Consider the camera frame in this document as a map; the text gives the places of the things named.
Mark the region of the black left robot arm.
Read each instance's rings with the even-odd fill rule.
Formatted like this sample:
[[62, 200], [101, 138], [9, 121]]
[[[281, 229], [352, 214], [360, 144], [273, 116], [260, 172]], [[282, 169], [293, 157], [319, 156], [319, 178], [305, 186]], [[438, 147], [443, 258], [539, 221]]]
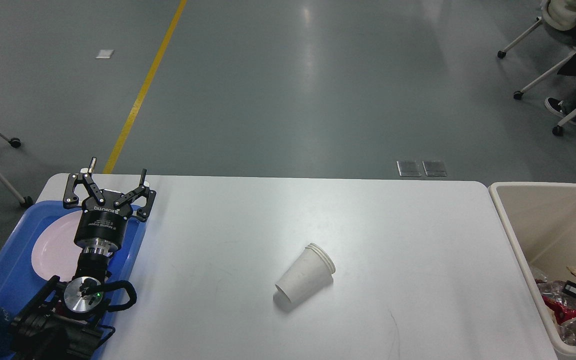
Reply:
[[128, 280], [110, 281], [109, 264], [121, 250], [130, 219], [145, 223], [157, 193], [142, 169], [135, 189], [122, 193], [101, 189], [93, 180], [97, 159], [68, 177], [62, 206], [80, 208], [73, 243], [81, 248], [76, 271], [68, 281], [58, 275], [35, 294], [9, 326], [15, 360], [89, 360], [115, 333], [103, 325], [107, 313], [137, 303]]

